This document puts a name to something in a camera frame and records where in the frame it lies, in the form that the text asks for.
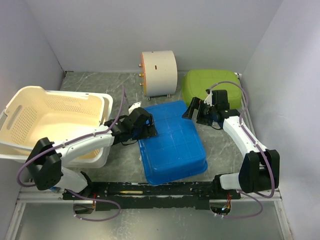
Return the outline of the aluminium frame rail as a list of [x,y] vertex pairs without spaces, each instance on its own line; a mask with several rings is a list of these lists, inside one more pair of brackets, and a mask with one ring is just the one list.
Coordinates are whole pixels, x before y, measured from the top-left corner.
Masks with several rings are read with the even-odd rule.
[[193,208],[124,209],[95,212],[98,222],[73,216],[60,193],[20,191],[8,240],[291,240],[282,198],[261,199],[263,212],[248,219],[223,219]]

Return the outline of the green plastic tub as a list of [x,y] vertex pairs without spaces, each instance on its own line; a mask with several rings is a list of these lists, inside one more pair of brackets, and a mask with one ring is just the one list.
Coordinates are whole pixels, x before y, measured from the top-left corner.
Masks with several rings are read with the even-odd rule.
[[239,109],[242,99],[242,91],[233,83],[239,85],[240,80],[236,73],[221,69],[192,69],[182,80],[182,98],[186,105],[189,105],[193,97],[204,100],[207,97],[206,90],[212,85],[229,81],[231,83],[222,83],[214,87],[214,90],[227,90],[228,102],[231,109]]

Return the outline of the beige cylindrical device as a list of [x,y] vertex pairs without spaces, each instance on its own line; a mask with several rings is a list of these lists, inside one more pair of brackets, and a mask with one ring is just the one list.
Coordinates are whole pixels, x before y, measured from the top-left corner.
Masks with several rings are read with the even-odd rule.
[[173,51],[143,51],[139,67],[142,68],[143,93],[148,99],[158,96],[169,98],[176,92],[178,69]]

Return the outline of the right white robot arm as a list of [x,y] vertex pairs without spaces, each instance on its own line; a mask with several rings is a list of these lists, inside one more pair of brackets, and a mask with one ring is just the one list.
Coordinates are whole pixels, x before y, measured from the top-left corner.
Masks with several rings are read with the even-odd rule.
[[184,119],[191,119],[197,110],[196,123],[210,126],[219,125],[234,141],[243,156],[238,173],[225,173],[215,177],[218,183],[212,186],[212,193],[223,199],[230,190],[246,194],[270,190],[279,186],[280,155],[275,149],[268,149],[252,134],[240,117],[237,109],[231,109],[226,90],[207,91],[206,99],[193,97]]

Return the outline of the white plastic basket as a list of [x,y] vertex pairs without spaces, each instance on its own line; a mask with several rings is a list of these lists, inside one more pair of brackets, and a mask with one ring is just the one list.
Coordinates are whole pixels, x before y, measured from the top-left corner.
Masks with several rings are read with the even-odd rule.
[[104,93],[20,89],[0,116],[0,158],[25,163],[37,141],[48,138],[66,168],[100,168],[114,137],[104,122],[113,99]]

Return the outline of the blue plastic tub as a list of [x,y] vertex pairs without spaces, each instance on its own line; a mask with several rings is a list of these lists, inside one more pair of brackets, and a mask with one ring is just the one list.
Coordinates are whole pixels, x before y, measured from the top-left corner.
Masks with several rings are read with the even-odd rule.
[[145,107],[152,114],[157,135],[139,140],[146,181],[153,186],[192,177],[208,168],[206,151],[195,124],[182,115],[182,100]]

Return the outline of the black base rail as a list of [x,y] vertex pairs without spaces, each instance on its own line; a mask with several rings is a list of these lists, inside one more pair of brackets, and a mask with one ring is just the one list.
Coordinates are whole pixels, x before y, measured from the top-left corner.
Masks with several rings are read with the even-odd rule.
[[[143,191],[143,194],[121,194],[120,191]],[[225,202],[230,196],[239,200],[236,190],[224,190],[214,181],[170,182],[150,185],[145,182],[93,182],[80,195],[87,198],[109,200],[121,209],[194,208],[209,210],[210,201]]]

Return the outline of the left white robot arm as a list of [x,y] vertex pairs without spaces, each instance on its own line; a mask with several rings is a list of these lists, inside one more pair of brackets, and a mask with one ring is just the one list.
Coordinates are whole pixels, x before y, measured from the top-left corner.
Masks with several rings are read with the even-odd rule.
[[65,143],[54,143],[47,137],[40,139],[25,164],[38,190],[58,187],[71,190],[86,200],[94,192],[89,178],[84,173],[66,168],[66,164],[97,149],[156,135],[153,115],[144,108],[137,107],[129,115],[118,115],[116,119],[106,121],[92,133]]

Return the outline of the cream perforated laundry basket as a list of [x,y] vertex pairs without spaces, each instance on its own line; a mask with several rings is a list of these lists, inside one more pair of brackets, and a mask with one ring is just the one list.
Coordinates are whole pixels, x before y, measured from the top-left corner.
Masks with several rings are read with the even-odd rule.
[[113,98],[106,93],[21,88],[0,115],[0,157],[24,163],[36,142],[66,142],[109,119]]

